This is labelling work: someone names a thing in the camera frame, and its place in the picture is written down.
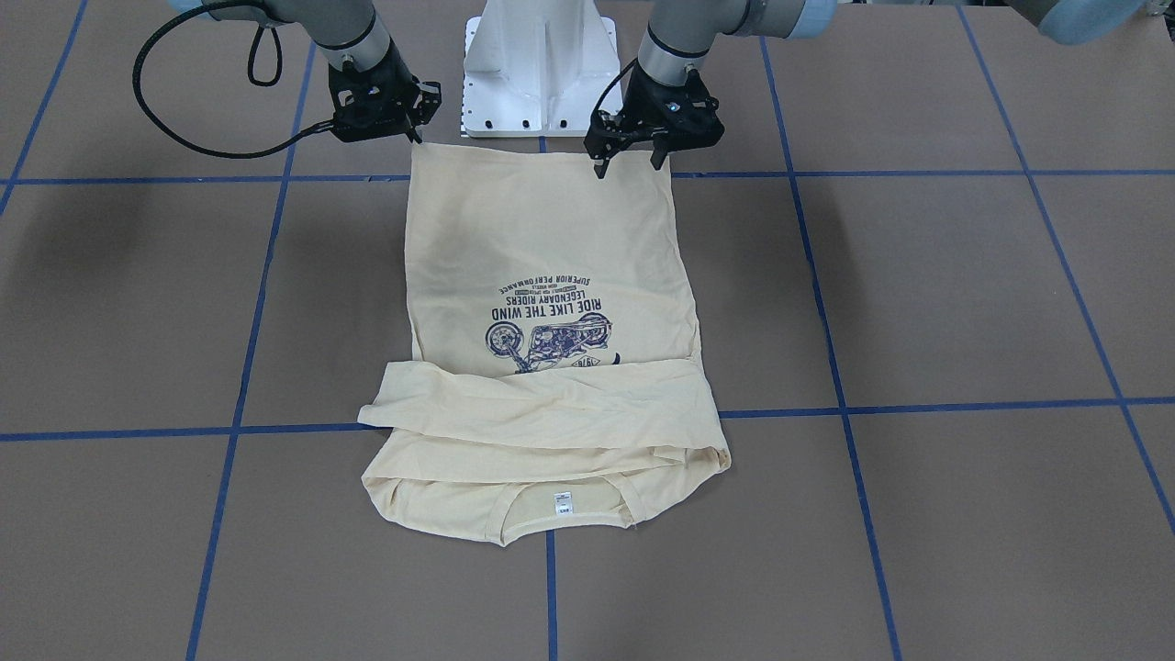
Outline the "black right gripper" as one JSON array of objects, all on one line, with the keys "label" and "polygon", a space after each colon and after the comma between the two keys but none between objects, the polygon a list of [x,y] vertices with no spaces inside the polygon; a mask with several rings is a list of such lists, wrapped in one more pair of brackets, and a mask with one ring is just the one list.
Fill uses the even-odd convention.
[{"label": "black right gripper", "polygon": [[330,131],[341,142],[407,135],[422,146],[418,126],[429,124],[443,96],[436,81],[421,81],[408,70],[400,50],[391,46],[370,70],[352,63],[329,70],[334,117]]}]

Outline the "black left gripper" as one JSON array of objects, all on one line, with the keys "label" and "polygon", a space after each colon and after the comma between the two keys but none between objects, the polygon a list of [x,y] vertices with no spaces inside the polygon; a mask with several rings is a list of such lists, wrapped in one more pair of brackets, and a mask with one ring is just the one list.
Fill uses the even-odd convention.
[{"label": "black left gripper", "polygon": [[592,108],[584,146],[588,156],[593,156],[597,178],[606,176],[612,156],[639,142],[650,141],[654,156],[667,156],[721,141],[719,102],[701,81],[700,72],[689,72],[683,86],[660,85],[646,72],[627,75],[620,110],[609,112],[604,104],[620,92],[622,73],[600,92]]}]

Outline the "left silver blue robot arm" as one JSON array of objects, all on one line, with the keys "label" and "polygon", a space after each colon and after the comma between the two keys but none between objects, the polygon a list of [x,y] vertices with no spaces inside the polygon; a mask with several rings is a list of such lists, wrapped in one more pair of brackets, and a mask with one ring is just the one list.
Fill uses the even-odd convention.
[{"label": "left silver blue robot arm", "polygon": [[633,62],[600,93],[627,77],[622,109],[595,104],[584,139],[596,176],[632,146],[652,146],[660,169],[671,153],[717,146],[721,107],[701,81],[701,65],[718,35],[784,40],[818,38],[834,18],[835,1],[654,1]]}]

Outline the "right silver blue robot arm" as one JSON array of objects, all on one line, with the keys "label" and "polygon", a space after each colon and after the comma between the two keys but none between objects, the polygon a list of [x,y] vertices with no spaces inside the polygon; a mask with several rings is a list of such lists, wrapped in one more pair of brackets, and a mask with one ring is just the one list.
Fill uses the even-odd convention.
[{"label": "right silver blue robot arm", "polygon": [[179,137],[157,117],[152,122],[192,151],[219,158],[262,158],[286,150],[297,140],[329,131],[341,142],[404,135],[422,142],[419,126],[429,124],[442,101],[436,81],[423,81],[408,70],[385,22],[370,1],[173,1],[176,18],[164,23],[140,50],[130,83],[136,101],[146,108],[141,89],[142,65],[152,46],[164,33],[197,16],[213,20],[251,21],[257,26],[254,38],[277,27],[297,23],[318,46],[329,65],[328,85],[333,117],[302,129],[281,146],[256,153],[222,153],[194,146]]}]

